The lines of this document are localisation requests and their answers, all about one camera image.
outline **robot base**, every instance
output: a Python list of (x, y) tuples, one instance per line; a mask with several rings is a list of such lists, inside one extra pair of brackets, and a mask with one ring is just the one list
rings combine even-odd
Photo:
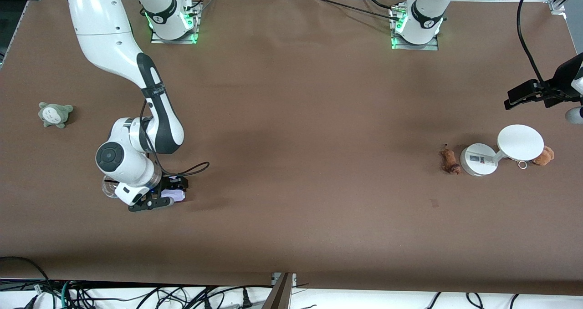
[(472, 144), (462, 151), (460, 164), (468, 174), (475, 177), (483, 177), (495, 172), (496, 168), (498, 168), (498, 162), (488, 160), (495, 155), (494, 149), (485, 144)]
[[(394, 12), (393, 10), (389, 10), (389, 16), (402, 18), (402, 12)], [(437, 45), (437, 36), (433, 36), (433, 38), (427, 44), (416, 45), (409, 43), (403, 38), (403, 36), (395, 32), (397, 24), (399, 23), (401, 22), (391, 20), (391, 47), (393, 50), (437, 51), (439, 49), (439, 46)]]
[[(187, 0), (187, 5), (192, 5), (192, 0)], [(152, 29), (150, 25), (150, 30), (152, 30), (152, 37), (150, 38), (150, 43), (152, 44), (196, 44), (198, 42), (198, 31), (200, 29), (200, 17), (202, 15), (203, 3), (198, 3), (191, 11), (188, 12), (188, 16), (184, 19), (189, 25), (193, 25), (192, 29), (187, 31), (182, 37), (175, 40), (166, 40), (158, 36)]]

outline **gray plush toy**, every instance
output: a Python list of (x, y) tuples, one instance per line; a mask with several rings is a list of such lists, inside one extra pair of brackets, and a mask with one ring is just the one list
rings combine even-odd
[(65, 122), (69, 118), (69, 113), (73, 111), (73, 106), (60, 106), (45, 102), (38, 103), (38, 107), (40, 108), (38, 116), (45, 127), (55, 125), (58, 128), (65, 128)]

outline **black cable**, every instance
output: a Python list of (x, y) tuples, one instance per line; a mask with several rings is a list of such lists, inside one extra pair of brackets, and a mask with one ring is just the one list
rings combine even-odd
[(514, 296), (512, 296), (512, 300), (510, 300), (510, 307), (508, 307), (508, 309), (512, 309), (514, 307), (514, 300), (516, 300), (518, 296), (519, 294), (515, 294)]
[(435, 302), (437, 301), (437, 298), (439, 298), (440, 295), (441, 295), (441, 292), (435, 293), (435, 296), (433, 297), (433, 300), (431, 301), (431, 303), (429, 304), (429, 307), (427, 307), (427, 309), (433, 308), (433, 306), (435, 305)]
[(35, 307), (35, 302), (38, 297), (38, 294), (35, 295), (24, 307), (24, 309), (33, 309)]
[(371, 1), (372, 1), (373, 3), (375, 3), (377, 6), (380, 6), (381, 8), (384, 8), (384, 9), (389, 9), (389, 10), (391, 9), (391, 7), (390, 7), (390, 6), (386, 6), (385, 4), (382, 4), (381, 2), (378, 2), (377, 0), (371, 0)]
[[(479, 305), (477, 303), (475, 303), (474, 301), (472, 301), (472, 299), (470, 299), (470, 294), (475, 294), (476, 295), (477, 301), (480, 303)], [(481, 297), (480, 297), (479, 294), (477, 294), (477, 293), (466, 293), (466, 299), (474, 307), (476, 307), (478, 309), (484, 309), (484, 304), (481, 302)]]
[(142, 299), (142, 301), (140, 301), (140, 303), (138, 303), (138, 306), (136, 307), (136, 309), (140, 309), (140, 307), (144, 304), (144, 302), (146, 302), (146, 300), (148, 300), (149, 297), (151, 297), (154, 293), (158, 292), (158, 290), (160, 290), (161, 288), (155, 288), (152, 291), (150, 291), (150, 293), (146, 294), (146, 296)]
[(142, 294), (141, 296), (137, 296), (137, 297), (133, 297), (131, 299), (120, 299), (120, 298), (116, 298), (116, 297), (89, 297), (91, 300), (93, 301), (121, 301), (121, 302), (127, 302), (127, 301), (134, 301), (139, 299), (140, 297), (144, 297), (148, 294)]
[[(2, 261), (2, 260), (19, 260), (19, 261), (24, 261), (25, 263), (29, 263), (29, 264), (33, 265), (38, 270), (38, 272), (40, 272), (42, 277), (44, 277), (44, 280), (46, 281), (46, 286), (50, 290), (50, 293), (52, 295), (54, 295), (51, 280), (49, 280), (49, 278), (46, 275), (46, 273), (44, 272), (44, 270), (42, 270), (42, 268), (40, 268), (40, 266), (37, 265), (34, 261), (32, 261), (31, 259), (25, 258), (25, 257), (16, 257), (16, 256), (12, 256), (12, 255), (8, 255), (6, 257), (0, 257), (0, 261)], [(55, 297), (54, 296), (51, 296), (51, 297), (52, 297), (52, 307), (53, 307), (53, 309), (56, 309)]]
[(204, 298), (198, 299), (198, 303), (192, 308), (192, 309), (196, 309), (196, 307), (198, 307), (199, 305), (201, 305), (202, 303), (204, 303), (205, 300), (208, 300), (210, 298), (212, 298), (213, 296), (219, 295), (219, 294), (223, 294), (225, 292), (229, 292), (232, 290), (238, 290), (238, 289), (248, 289), (248, 288), (270, 288), (272, 289), (273, 286), (271, 285), (243, 285), (243, 286), (235, 286), (234, 288), (228, 288), (228, 289), (224, 289), (222, 291), (218, 291), (215, 292), (211, 295), (208, 295)]
[(208, 294), (208, 292), (210, 292), (216, 288), (217, 288), (217, 286), (207, 286), (204, 290), (198, 292), (198, 294), (187, 303), (187, 305), (184, 307), (184, 309), (192, 308), (192, 306), (200, 299), (200, 297), (202, 297), (204, 294)]
[(202, 0), (198, 0), (195, 4), (193, 4), (192, 6), (188, 6), (186, 9), (190, 10), (192, 8), (196, 8), (196, 6), (198, 6), (198, 4), (200, 4), (202, 2)]
[(539, 80), (540, 83), (543, 83), (545, 80), (543, 79), (541, 72), (539, 71), (539, 68), (537, 67), (537, 64), (535, 64), (535, 60), (533, 59), (531, 52), (528, 50), (528, 47), (524, 41), (524, 38), (522, 37), (522, 30), (521, 30), (521, 26), (520, 26), (520, 14), (522, 12), (522, 4), (523, 3), (524, 3), (524, 0), (520, 0), (518, 2), (518, 10), (516, 12), (516, 29), (518, 31), (518, 39), (520, 39), (520, 44), (522, 45), (524, 52), (528, 56), (528, 60), (531, 63), (532, 69), (535, 71), (535, 74), (537, 75), (537, 79)]
[(163, 297), (162, 299), (160, 299), (160, 296), (158, 295), (158, 303), (156, 304), (156, 309), (160, 308), (160, 305), (162, 305), (162, 303), (164, 303), (164, 301), (166, 301), (166, 299), (168, 299), (169, 301), (174, 300), (174, 301), (182, 302), (182, 299), (179, 299), (176, 297), (174, 297), (175, 299), (172, 299), (172, 295), (181, 289), (182, 289), (182, 287), (177, 288), (170, 293), (167, 293), (167, 295), (165, 297)]
[(395, 21), (399, 20), (399, 18), (397, 18), (397, 17), (385, 16), (385, 15), (382, 15), (380, 13), (370, 12), (370, 11), (363, 10), (363, 9), (360, 9), (360, 8), (355, 8), (354, 6), (349, 6), (349, 5), (346, 5), (346, 4), (334, 2), (333, 0), (323, 0), (323, 2), (328, 2), (330, 4), (336, 4), (336, 5), (339, 5), (339, 6), (344, 6), (345, 8), (349, 8), (349, 9), (356, 10), (356, 11), (360, 11), (360, 12), (364, 12), (364, 13), (368, 13), (369, 15), (384, 17), (384, 18), (387, 18), (389, 20), (395, 20)]
[[(170, 177), (170, 176), (176, 176), (176, 177), (185, 177), (185, 176), (192, 176), (195, 174), (198, 174), (200, 172), (204, 172), (204, 170), (206, 170), (209, 166), (210, 166), (210, 162), (205, 161), (205, 162), (201, 162), (195, 166), (192, 166), (191, 168), (188, 168), (187, 170), (184, 170), (183, 172), (177, 172), (177, 173), (173, 173), (173, 172), (168, 172), (166, 169), (164, 169), (164, 167), (162, 166), (162, 163), (160, 162), (160, 159), (158, 158), (158, 154), (156, 153), (156, 151), (154, 151), (154, 145), (152, 145), (152, 141), (150, 140), (150, 136), (148, 136), (148, 133), (146, 132), (146, 128), (144, 127), (144, 125), (142, 124), (142, 119), (144, 116), (144, 110), (146, 110), (146, 100), (144, 100), (144, 103), (142, 104), (142, 110), (140, 111), (140, 128), (142, 129), (142, 131), (144, 132), (144, 135), (146, 135), (146, 141), (148, 142), (148, 146), (150, 147), (150, 149), (152, 149), (152, 154), (154, 154), (154, 158), (156, 159), (156, 164), (160, 167), (160, 170), (162, 170), (162, 172), (164, 172), (164, 174), (166, 175), (166, 177)], [(198, 167), (204, 166), (203, 168), (200, 168), (199, 170), (196, 170), (194, 172), (190, 172), (193, 169), (196, 169)]]
[(223, 293), (223, 298), (220, 299), (219, 306), (217, 307), (217, 309), (220, 309), (221, 305), (223, 305), (224, 300), (225, 300), (225, 293)]
[(184, 300), (173, 295), (173, 292), (170, 293), (170, 292), (166, 292), (165, 290), (159, 290), (158, 292), (166, 294), (169, 297), (169, 301), (180, 302), (182, 304), (182, 307), (184, 307), (188, 303), (188, 296), (186, 295), (186, 292), (184, 291), (184, 286), (181, 286), (179, 289), (183, 292)]

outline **round white lamp head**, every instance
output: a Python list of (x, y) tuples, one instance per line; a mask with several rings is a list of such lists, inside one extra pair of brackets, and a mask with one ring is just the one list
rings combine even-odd
[(498, 134), (498, 149), (504, 156), (529, 161), (543, 153), (545, 142), (539, 132), (525, 125), (510, 125)]

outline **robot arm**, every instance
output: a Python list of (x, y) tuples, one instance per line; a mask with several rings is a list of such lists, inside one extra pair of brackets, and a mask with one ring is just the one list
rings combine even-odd
[[(540, 83), (531, 79), (508, 91), (504, 106), (510, 110), (520, 104), (540, 101), (547, 108), (561, 102), (583, 104), (583, 53), (561, 64), (548, 81)], [(583, 106), (569, 110), (566, 119), (571, 124), (583, 124)]]
[[(140, 3), (160, 37), (176, 39), (192, 28), (184, 19), (187, 0), (140, 0)], [(158, 184), (162, 175), (144, 153), (175, 152), (183, 143), (183, 127), (156, 65), (133, 38), (121, 0), (69, 0), (69, 10), (85, 57), (97, 67), (135, 83), (152, 112), (152, 117), (143, 121), (140, 118), (116, 121), (109, 139), (96, 153), (100, 170), (119, 181), (115, 194), (133, 205)]]
[(406, 0), (406, 16), (395, 31), (411, 44), (427, 44), (439, 33), (443, 14), (451, 0)]

